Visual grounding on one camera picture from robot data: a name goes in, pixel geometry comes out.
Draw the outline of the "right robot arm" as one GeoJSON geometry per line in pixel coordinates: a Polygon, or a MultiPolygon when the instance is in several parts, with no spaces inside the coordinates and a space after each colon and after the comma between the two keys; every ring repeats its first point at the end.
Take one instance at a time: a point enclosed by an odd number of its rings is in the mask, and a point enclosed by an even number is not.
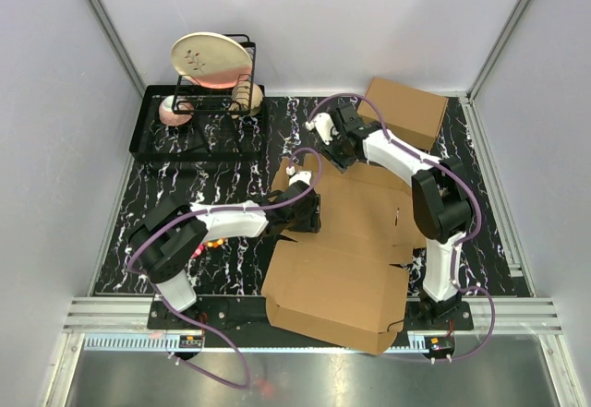
{"type": "Polygon", "coordinates": [[[382,123],[365,122],[352,105],[316,114],[306,128],[339,171],[356,162],[375,164],[409,185],[415,225],[426,239],[419,318],[428,329],[443,328],[462,300],[459,256],[477,215],[462,163],[413,148],[382,123]]]}

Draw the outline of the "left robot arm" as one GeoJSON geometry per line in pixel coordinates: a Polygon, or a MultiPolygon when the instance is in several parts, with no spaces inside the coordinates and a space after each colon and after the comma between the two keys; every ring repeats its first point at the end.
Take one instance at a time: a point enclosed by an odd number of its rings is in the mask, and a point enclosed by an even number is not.
{"type": "Polygon", "coordinates": [[[199,320],[197,295],[186,265],[198,248],[223,238],[275,236],[285,230],[320,230],[320,194],[303,181],[284,191],[229,205],[185,204],[168,198],[128,234],[134,263],[169,303],[167,318],[179,329],[199,320]]]}

